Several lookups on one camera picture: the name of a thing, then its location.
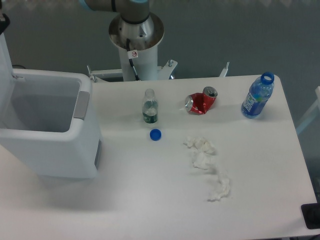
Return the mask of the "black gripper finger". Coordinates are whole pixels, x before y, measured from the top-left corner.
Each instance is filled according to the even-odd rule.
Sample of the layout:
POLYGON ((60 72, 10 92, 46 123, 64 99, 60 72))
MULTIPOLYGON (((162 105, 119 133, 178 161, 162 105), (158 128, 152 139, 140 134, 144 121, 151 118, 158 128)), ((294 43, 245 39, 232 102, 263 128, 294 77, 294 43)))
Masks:
POLYGON ((0 14, 0 34, 3 34, 7 27, 10 25, 11 21, 5 13, 0 14))

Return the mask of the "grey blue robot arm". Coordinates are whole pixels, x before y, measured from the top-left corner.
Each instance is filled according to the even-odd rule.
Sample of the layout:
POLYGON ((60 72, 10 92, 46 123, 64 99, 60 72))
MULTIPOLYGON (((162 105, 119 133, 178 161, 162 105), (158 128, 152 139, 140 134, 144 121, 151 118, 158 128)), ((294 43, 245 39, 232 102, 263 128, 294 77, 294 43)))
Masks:
POLYGON ((139 39, 155 33, 148 0, 80 0, 79 3, 90 11, 118 13, 110 22, 110 36, 139 39))

